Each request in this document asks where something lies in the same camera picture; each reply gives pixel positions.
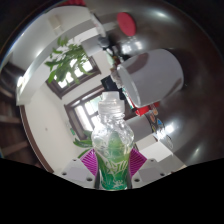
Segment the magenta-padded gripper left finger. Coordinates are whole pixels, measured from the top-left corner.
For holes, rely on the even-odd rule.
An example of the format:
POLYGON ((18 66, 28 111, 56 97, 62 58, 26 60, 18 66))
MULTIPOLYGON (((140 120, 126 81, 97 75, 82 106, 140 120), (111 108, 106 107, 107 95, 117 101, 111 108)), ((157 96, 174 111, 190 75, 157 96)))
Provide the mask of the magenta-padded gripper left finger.
POLYGON ((84 188, 95 188, 98 184, 98 161, 93 149, 80 158, 71 160, 60 176, 84 188))

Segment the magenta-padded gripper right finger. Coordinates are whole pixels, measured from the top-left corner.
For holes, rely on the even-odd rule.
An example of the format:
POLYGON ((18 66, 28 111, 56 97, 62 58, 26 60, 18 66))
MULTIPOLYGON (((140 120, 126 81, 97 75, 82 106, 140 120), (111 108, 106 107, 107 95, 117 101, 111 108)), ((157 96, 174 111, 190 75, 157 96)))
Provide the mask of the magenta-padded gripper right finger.
POLYGON ((129 156, 129 179, 132 188, 140 188, 166 176, 154 158, 146 158, 133 148, 129 156))

